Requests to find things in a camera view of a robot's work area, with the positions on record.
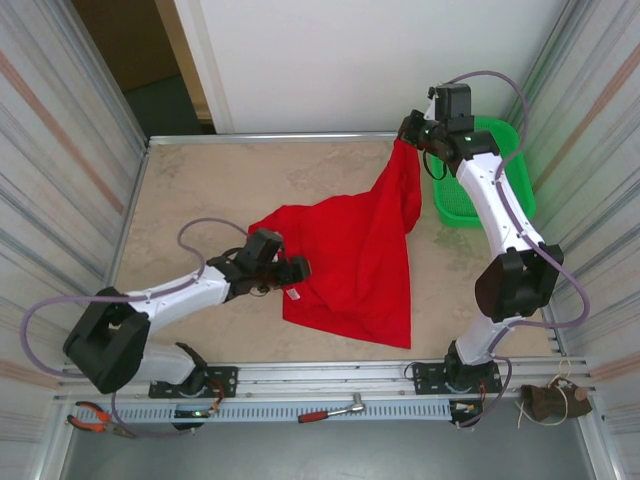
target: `black mounting bracket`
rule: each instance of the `black mounting bracket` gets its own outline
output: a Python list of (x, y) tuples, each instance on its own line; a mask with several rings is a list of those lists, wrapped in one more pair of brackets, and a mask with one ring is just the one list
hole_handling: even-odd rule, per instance
[[(224, 388), (224, 397), (236, 396), (238, 387), (238, 367), (221, 367), (207, 365), (204, 369), (204, 380), (217, 380)], [(149, 386), (149, 398), (216, 398), (216, 394), (206, 385), (195, 392), (188, 392), (181, 385), (172, 385), (166, 382), (151, 382)]]
[(498, 393), (502, 379), (498, 365), (491, 361), (481, 365), (464, 365), (456, 352), (455, 342), (449, 347), (444, 362), (411, 365), (416, 395)]

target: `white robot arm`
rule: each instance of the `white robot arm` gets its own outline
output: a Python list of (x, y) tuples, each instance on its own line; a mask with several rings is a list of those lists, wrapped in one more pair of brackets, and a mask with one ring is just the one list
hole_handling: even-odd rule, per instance
[[(452, 83), (432, 87), (429, 98), (435, 101), (425, 114), (413, 110), (404, 119), (398, 138), (424, 155), (439, 158), (457, 178), (480, 217), (493, 258), (475, 285), (480, 312), (445, 356), (447, 385), (467, 391), (495, 371), (492, 349), (504, 337), (505, 328), (548, 304), (555, 286), (558, 271), (522, 237), (528, 237), (559, 264), (564, 256), (557, 245), (546, 245), (529, 223), (504, 171), (496, 178), (496, 172), (501, 171), (500, 149), (491, 132), (475, 130), (469, 86)], [(496, 182), (500, 182), (506, 201), (500, 198)], [(516, 228), (513, 219), (522, 229)]]
[(128, 297), (126, 303), (92, 302), (69, 334), (64, 353), (102, 393), (130, 381), (161, 381), (198, 391), (206, 363), (187, 345), (147, 343), (150, 335), (205, 307), (257, 289), (266, 293), (301, 282), (311, 271), (303, 257), (286, 259), (280, 235), (258, 229), (242, 248), (206, 262), (201, 270), (147, 290), (98, 296)]

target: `red-handled pliers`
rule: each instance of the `red-handled pliers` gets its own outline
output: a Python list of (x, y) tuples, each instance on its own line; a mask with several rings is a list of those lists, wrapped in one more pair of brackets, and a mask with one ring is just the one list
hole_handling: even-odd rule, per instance
[(78, 430), (96, 433), (113, 433), (120, 437), (135, 438), (135, 435), (124, 429), (121, 425), (111, 421), (111, 414), (105, 412), (102, 408), (93, 402), (76, 402), (76, 407), (85, 407), (92, 410), (96, 414), (100, 423), (84, 423), (73, 415), (67, 415), (67, 421)]

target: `beige tabletop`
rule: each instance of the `beige tabletop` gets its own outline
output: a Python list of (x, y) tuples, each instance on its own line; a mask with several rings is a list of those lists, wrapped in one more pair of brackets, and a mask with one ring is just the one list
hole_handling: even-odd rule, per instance
[[(138, 290), (197, 267), (176, 242), (189, 220), (217, 216), (247, 227), (283, 204), (314, 204), (369, 190), (391, 152), (388, 142), (154, 146), (116, 286)], [(188, 343), (209, 362), (350, 361), (441, 358), (474, 318), (474, 282), (490, 262), (481, 230), (442, 225), (423, 172), (422, 216), (408, 235), (412, 290), (410, 350), (347, 339), (282, 320), (282, 293), (245, 295), (159, 331), (160, 343)], [(195, 226), (185, 236), (206, 258), (244, 244), (235, 230)], [(550, 355), (543, 329), (522, 328), (498, 351)]]

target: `green plastic tray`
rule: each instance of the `green plastic tray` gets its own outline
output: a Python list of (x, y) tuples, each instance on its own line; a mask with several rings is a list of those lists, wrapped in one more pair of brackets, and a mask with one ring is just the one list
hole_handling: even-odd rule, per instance
[[(506, 157), (518, 148), (518, 134), (514, 128), (497, 118), (476, 117), (476, 130), (489, 130), (496, 139), (502, 157)], [(442, 176), (443, 163), (436, 157), (431, 157), (431, 171), (436, 178)], [(536, 201), (533, 197), (531, 182), (524, 163), (524, 157), (519, 154), (511, 160), (506, 168), (507, 179), (520, 202), (520, 206), (527, 218), (533, 218), (536, 212)], [(442, 223), (449, 227), (482, 228), (476, 209), (460, 186), (458, 180), (451, 176), (451, 172), (443, 180), (433, 180), (433, 197)]]

